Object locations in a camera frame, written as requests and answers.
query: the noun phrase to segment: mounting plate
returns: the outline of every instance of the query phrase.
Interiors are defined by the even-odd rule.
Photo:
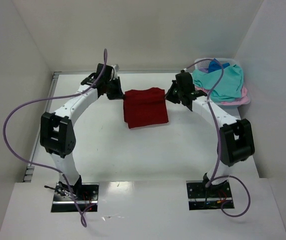
[[[78,206],[83,211],[89,203],[95,204],[93,205],[88,212],[97,212],[98,205],[98,183],[83,183],[82,189],[84,190],[84,200],[78,200]],[[53,204],[52,204],[52,213],[70,213],[77,212],[75,204],[73,200],[71,200],[67,196],[61,196],[58,193],[54,193]]]
[[[233,198],[228,181],[218,190],[207,190],[202,181],[187,181],[188,205],[190,210],[220,209],[223,201],[224,209],[233,209]]]

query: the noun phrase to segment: red garment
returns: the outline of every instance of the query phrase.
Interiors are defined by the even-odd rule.
[[[165,90],[129,90],[124,98],[124,121],[128,128],[168,123]]]

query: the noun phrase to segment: white floor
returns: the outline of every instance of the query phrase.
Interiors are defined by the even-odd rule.
[[[85,75],[60,75],[55,96],[75,92]],[[123,91],[168,90],[174,73],[120,74]],[[50,111],[64,104],[52,103]],[[227,239],[284,240],[286,233],[269,187],[253,158],[233,167],[245,181],[252,205],[241,218],[220,210],[189,211],[185,181],[201,180],[216,160],[213,127],[182,105],[167,102],[169,124],[129,130],[121,100],[101,97],[78,119],[74,158],[84,182],[99,182],[98,212],[83,228],[78,213],[50,213],[56,173],[35,167],[32,183],[17,183],[0,233],[2,239]],[[229,110],[234,116],[237,110]],[[37,145],[34,161],[53,166]],[[231,180],[235,209],[247,198]]]

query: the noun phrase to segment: gray wall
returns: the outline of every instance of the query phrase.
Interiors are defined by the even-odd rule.
[[[28,100],[45,97],[51,72],[13,3],[0,0],[0,228],[15,181],[22,181],[26,166],[7,150],[2,126],[8,113]],[[44,103],[18,112],[10,121],[10,143],[28,158]]]
[[[53,71],[180,69],[232,57],[262,0],[13,0]]]
[[[263,2],[236,59],[252,100],[240,113],[252,123],[255,163],[270,180],[286,228],[286,1]]]

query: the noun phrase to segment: laundry basket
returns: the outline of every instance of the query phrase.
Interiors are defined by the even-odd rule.
[[[199,60],[202,60],[202,59],[205,59],[205,58],[198,58],[196,59],[194,62],[197,62]],[[225,63],[229,63],[231,66],[237,64],[240,66],[240,64],[238,62],[236,62],[234,59],[228,59],[228,58],[215,58],[216,60],[219,61],[220,64],[225,64]],[[199,62],[198,64],[195,64],[195,69],[201,69],[201,68],[208,68],[209,64],[210,64],[210,60],[206,60],[206,61],[202,61],[202,62]],[[244,104],[249,104],[250,103],[250,98],[249,98],[249,94],[247,92],[246,94],[247,98],[248,98],[248,101],[247,102],[244,102],[242,104],[239,104],[237,102],[235,102],[235,104],[233,105],[224,105],[220,102],[216,103],[217,105],[223,107],[223,108],[237,108],[241,105],[244,105]]]

